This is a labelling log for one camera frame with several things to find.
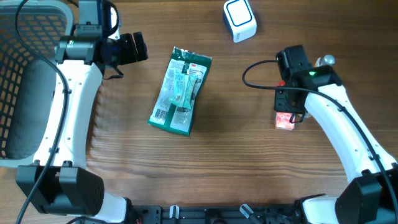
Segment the pink tissue pack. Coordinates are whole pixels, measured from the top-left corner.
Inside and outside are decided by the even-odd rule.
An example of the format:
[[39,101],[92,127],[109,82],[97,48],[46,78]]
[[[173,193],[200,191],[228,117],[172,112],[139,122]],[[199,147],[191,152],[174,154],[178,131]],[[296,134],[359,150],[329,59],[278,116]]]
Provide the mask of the pink tissue pack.
[[275,128],[292,131],[295,127],[295,124],[293,123],[295,119],[290,122],[291,117],[292,113],[276,112]]

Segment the yellow liquid bottle silver cap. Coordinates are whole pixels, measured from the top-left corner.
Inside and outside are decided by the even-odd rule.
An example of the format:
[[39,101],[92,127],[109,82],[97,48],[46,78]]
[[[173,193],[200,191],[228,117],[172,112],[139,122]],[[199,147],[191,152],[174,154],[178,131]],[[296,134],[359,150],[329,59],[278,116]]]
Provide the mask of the yellow liquid bottle silver cap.
[[333,55],[325,55],[323,57],[319,57],[317,61],[315,62],[315,67],[320,67],[324,65],[334,65],[335,64],[335,58]]

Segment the green 3M gloves package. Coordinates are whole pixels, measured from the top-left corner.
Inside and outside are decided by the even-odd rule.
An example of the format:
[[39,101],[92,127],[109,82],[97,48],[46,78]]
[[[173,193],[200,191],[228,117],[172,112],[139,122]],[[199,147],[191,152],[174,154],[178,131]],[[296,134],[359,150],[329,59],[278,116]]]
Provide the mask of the green 3M gloves package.
[[[148,123],[171,133],[188,136],[192,128],[195,101],[207,78],[211,63],[212,58],[209,56],[174,47]],[[191,110],[177,107],[169,101],[173,95],[174,70],[197,75]]]

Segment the red snack packet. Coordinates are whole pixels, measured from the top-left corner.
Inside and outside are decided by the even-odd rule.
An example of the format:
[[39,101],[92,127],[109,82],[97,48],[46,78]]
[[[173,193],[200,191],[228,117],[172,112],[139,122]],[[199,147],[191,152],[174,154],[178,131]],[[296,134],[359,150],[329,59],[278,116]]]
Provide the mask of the red snack packet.
[[278,84],[277,84],[277,86],[285,86],[285,81],[280,81]]

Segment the light teal small packet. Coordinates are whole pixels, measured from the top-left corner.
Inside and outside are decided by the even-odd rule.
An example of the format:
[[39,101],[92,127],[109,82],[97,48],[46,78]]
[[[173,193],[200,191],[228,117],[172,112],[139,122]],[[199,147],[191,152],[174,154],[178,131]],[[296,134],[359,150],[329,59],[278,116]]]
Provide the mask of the light teal small packet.
[[197,80],[197,75],[190,73],[181,73],[174,70],[173,95],[169,98],[171,104],[192,109],[193,88]]

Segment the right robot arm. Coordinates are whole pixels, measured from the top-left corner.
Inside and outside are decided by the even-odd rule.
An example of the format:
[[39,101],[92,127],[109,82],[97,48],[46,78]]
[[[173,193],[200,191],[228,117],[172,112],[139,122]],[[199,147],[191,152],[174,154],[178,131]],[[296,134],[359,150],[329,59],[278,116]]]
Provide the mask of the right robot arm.
[[338,197],[311,196],[300,202],[306,223],[397,223],[397,159],[376,141],[353,108],[331,65],[313,66],[302,45],[276,54],[285,85],[274,109],[310,114],[335,149],[348,179]]

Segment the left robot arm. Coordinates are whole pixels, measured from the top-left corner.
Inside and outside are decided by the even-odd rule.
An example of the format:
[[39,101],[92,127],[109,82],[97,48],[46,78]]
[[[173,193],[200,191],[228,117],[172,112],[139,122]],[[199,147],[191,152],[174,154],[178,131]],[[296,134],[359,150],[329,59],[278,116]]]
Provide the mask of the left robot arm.
[[49,63],[57,75],[49,120],[30,165],[17,168],[16,183],[40,213],[70,215],[74,221],[137,223],[128,198],[114,196],[101,177],[86,169],[86,133],[106,68],[144,61],[140,32],[119,33],[119,13],[110,1],[80,1],[79,21],[62,36]]

